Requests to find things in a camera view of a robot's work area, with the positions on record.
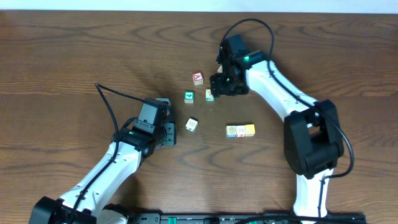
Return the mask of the red sided wooden block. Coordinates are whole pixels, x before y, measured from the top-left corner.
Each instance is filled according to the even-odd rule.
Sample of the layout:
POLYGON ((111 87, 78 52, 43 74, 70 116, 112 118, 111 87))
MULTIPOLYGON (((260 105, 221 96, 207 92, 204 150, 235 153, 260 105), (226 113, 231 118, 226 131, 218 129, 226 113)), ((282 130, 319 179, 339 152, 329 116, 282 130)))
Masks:
POLYGON ((246 126, 245 125, 236 126, 236 137, 242 138, 245 136, 246 136, 246 126))

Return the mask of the yellow top wooden block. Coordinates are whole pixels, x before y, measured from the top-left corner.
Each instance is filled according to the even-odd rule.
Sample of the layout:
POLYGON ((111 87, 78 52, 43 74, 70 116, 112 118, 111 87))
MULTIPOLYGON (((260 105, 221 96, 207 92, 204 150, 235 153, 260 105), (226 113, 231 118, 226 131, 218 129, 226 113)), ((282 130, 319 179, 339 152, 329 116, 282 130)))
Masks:
POLYGON ((246 137, 254 136, 256 133, 254 124, 246 124, 245 125, 246 137))

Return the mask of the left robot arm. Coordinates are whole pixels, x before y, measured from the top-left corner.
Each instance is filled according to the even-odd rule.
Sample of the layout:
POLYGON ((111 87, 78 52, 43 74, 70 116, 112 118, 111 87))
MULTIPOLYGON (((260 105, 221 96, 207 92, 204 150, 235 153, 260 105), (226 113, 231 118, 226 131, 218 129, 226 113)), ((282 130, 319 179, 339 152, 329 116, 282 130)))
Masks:
POLYGON ((30 223, 128 223, 129 212, 109 203, 120 185, 146 158, 162 146, 174 146, 176 127, 171 120, 159 125, 136 118, 127 120, 112 138, 104 157, 68 192, 54 200, 42 197, 33 207, 30 223))

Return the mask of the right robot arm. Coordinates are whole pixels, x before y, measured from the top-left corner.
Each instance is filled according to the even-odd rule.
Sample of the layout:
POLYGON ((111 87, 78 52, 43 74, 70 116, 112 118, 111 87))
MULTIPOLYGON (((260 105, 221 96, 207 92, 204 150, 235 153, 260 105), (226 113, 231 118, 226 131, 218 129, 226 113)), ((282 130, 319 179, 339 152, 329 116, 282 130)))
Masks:
POLYGON ((344 154, 346 140, 336 106, 300 91, 260 50, 221 50, 216 61, 221 70, 210 77, 213 96, 255 91, 282 120, 284 155, 296 174, 294 213, 326 217, 328 183, 336 177, 333 171, 344 154))

